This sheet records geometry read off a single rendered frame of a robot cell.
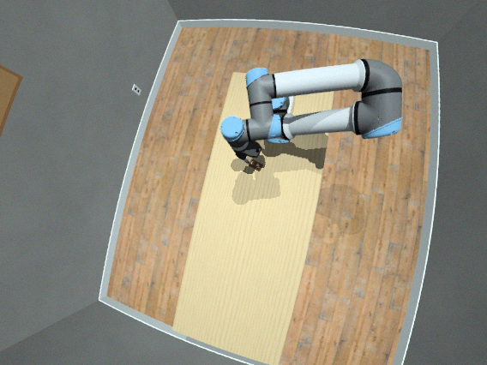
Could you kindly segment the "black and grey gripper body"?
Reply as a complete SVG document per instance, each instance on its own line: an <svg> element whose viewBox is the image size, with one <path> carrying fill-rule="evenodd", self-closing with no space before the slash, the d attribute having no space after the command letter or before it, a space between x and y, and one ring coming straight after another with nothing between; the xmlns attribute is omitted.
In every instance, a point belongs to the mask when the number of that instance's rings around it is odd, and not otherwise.
<svg viewBox="0 0 487 365"><path fill-rule="evenodd" d="M242 160L245 160L247 156L251 158L257 158L260 154L262 147L256 141L246 142L242 147L231 147L236 156Z"/></svg>

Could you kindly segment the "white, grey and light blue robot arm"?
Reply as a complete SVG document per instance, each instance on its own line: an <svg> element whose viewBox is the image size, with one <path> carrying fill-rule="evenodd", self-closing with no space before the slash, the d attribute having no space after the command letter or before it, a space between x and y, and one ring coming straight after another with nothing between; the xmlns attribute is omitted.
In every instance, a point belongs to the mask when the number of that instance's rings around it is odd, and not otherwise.
<svg viewBox="0 0 487 365"><path fill-rule="evenodd" d="M401 128L402 80L395 69L378 60L358 59L352 64L272 75L257 68L247 72L245 79L250 118L241 121L230 116L220 125L231 147L259 140L287 143L296 135L347 131L372 139L394 135ZM287 113L291 96L349 89L362 93L362 100L351 107L296 116Z"/></svg>

